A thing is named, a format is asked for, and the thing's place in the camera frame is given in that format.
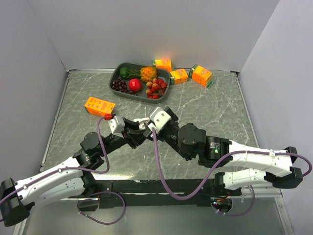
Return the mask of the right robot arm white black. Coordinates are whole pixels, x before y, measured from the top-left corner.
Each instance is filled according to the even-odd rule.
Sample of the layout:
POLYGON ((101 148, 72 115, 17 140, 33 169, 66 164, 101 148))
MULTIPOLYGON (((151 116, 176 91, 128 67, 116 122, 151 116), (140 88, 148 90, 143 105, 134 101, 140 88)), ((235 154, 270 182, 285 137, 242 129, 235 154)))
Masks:
POLYGON ((271 183, 275 188, 296 188, 303 181, 301 169, 293 166, 295 148, 268 150, 239 144, 224 138, 208 136, 192 123, 179 126, 178 117, 170 108, 156 107, 139 125, 145 136, 166 142, 186 161, 197 158, 209 169, 241 167, 236 172, 215 174, 214 191, 225 195, 246 185, 271 183))

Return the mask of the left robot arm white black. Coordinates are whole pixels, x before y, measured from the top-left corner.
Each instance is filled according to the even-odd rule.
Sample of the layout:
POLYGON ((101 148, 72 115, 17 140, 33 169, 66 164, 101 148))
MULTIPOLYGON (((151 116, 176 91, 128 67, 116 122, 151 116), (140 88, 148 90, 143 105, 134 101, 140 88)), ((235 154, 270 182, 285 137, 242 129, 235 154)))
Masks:
POLYGON ((97 190, 93 174, 109 171, 109 153, 125 144, 131 148, 142 144, 147 122, 147 117, 128 120, 115 116, 109 120, 111 133, 107 137, 101 136, 100 130, 87 133, 80 150, 64 162, 23 180, 8 178, 2 181, 1 222, 10 227, 28 218, 34 206, 72 196, 93 196, 97 190))

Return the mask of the white charging case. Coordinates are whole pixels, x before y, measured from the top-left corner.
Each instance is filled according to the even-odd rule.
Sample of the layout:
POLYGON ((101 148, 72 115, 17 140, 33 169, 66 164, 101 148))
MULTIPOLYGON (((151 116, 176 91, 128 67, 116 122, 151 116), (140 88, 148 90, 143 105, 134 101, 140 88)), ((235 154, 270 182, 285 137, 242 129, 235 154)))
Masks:
POLYGON ((150 119, 148 117, 133 119, 133 122, 139 123, 139 130, 145 130, 145 124, 147 124, 149 121, 150 119))

